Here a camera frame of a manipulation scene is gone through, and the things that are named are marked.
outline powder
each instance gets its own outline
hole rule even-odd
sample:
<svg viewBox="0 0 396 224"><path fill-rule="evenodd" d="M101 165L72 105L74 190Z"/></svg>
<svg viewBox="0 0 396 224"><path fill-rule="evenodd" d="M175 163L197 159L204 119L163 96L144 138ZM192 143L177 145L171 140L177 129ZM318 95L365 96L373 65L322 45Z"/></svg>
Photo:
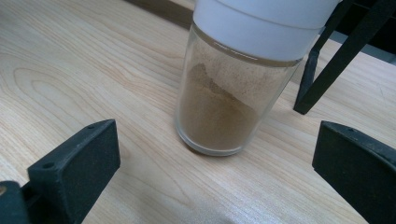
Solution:
<svg viewBox="0 0 396 224"><path fill-rule="evenodd" d="M259 114L217 85L203 63L186 75L179 126L192 142L217 150L237 149L248 140Z"/></svg>

